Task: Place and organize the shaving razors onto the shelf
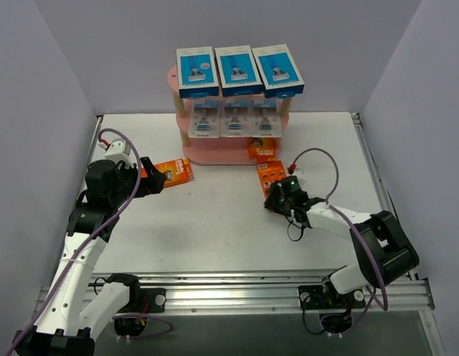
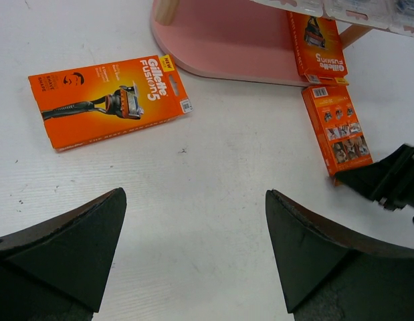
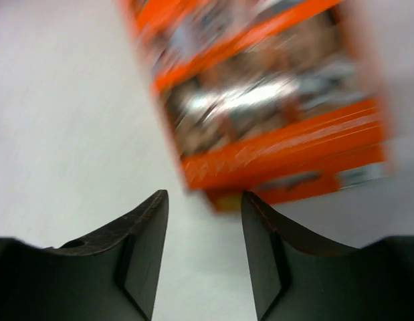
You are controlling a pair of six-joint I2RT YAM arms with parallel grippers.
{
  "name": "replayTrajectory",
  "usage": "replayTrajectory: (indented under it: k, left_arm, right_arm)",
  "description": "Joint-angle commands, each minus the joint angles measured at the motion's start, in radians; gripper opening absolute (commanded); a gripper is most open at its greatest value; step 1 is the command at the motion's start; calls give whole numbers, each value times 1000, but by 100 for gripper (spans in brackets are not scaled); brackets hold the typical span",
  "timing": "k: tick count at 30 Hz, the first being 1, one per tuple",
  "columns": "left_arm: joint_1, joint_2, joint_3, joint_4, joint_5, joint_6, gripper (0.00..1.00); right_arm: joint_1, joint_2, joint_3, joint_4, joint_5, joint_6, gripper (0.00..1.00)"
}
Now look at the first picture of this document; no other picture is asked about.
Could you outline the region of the blue Harry's razor box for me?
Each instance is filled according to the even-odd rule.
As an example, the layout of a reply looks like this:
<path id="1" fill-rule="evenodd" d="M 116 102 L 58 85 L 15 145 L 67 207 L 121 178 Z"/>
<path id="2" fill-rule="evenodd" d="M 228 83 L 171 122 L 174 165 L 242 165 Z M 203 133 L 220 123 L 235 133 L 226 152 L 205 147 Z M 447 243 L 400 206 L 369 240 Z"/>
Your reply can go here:
<path id="1" fill-rule="evenodd" d="M 305 82 L 286 44 L 251 49 L 266 99 L 288 99 L 304 91 Z"/>

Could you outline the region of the white Gillette pack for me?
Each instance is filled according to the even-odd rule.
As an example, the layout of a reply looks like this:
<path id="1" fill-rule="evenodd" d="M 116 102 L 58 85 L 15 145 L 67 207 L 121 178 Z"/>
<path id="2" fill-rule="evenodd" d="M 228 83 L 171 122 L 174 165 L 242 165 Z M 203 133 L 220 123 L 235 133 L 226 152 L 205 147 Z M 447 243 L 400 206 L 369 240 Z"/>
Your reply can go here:
<path id="1" fill-rule="evenodd" d="M 220 136 L 244 137 L 251 135 L 250 102 L 247 99 L 223 101 L 220 118 Z"/>
<path id="2" fill-rule="evenodd" d="M 220 134 L 221 103 L 218 99 L 194 100 L 188 136 L 192 139 L 216 139 Z"/>

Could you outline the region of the clear blister razor pack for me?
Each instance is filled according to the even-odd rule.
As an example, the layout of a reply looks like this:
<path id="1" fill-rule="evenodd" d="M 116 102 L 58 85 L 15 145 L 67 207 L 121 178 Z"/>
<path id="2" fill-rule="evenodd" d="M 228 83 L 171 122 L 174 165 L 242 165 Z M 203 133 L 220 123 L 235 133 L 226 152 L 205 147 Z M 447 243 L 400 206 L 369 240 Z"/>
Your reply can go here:
<path id="1" fill-rule="evenodd" d="M 276 99 L 255 99 L 252 104 L 252 115 L 253 137 L 279 138 L 283 135 Z"/>

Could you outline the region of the orange razor cartridge box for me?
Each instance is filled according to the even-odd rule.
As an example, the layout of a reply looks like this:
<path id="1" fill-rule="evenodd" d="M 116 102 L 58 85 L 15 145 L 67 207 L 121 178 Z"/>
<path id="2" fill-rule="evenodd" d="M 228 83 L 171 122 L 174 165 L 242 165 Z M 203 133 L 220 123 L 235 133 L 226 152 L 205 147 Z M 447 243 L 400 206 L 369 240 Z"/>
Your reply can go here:
<path id="1" fill-rule="evenodd" d="M 281 160 L 258 163 L 256 164 L 256 169 L 265 198 L 268 197 L 272 183 L 287 177 Z"/>

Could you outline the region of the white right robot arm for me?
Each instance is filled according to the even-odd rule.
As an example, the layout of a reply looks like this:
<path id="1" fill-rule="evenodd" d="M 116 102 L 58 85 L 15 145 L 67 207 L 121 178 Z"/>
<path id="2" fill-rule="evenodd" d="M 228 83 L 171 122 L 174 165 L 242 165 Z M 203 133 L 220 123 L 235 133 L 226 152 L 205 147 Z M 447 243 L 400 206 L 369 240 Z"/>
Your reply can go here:
<path id="1" fill-rule="evenodd" d="M 388 211 L 362 213 L 310 197 L 296 176 L 262 182 L 265 209 L 279 214 L 301 234 L 308 229 L 327 231 L 351 240 L 356 261 L 329 273 L 309 292 L 315 308 L 341 309 L 361 304 L 368 292 L 381 309 L 389 306 L 386 287 L 417 267 L 420 258 L 396 217 Z"/>

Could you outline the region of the blue Harry's box front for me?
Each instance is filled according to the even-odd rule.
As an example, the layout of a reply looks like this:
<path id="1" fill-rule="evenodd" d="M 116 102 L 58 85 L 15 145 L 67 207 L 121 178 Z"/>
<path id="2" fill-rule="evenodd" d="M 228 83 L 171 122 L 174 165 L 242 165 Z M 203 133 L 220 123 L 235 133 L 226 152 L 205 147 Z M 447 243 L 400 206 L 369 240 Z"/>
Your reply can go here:
<path id="1" fill-rule="evenodd" d="M 223 97 L 261 94 L 263 83 L 249 45 L 214 49 Z"/>

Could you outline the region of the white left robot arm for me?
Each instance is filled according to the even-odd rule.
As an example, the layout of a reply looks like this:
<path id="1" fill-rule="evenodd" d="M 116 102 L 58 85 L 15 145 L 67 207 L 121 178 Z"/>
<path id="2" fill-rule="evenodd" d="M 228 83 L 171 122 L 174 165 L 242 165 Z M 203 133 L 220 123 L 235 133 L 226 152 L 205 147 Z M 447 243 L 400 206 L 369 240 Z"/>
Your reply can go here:
<path id="1" fill-rule="evenodd" d="M 145 294 L 133 274 L 113 273 L 102 291 L 83 306 L 93 270 L 107 246 L 119 211 L 132 198 L 158 194 L 166 176 L 144 156 L 139 163 L 100 159 L 87 167 L 86 189 L 78 196 L 55 277 L 30 325 L 18 330 L 18 355 L 92 355 L 96 339 L 118 313 L 138 315 Z"/>

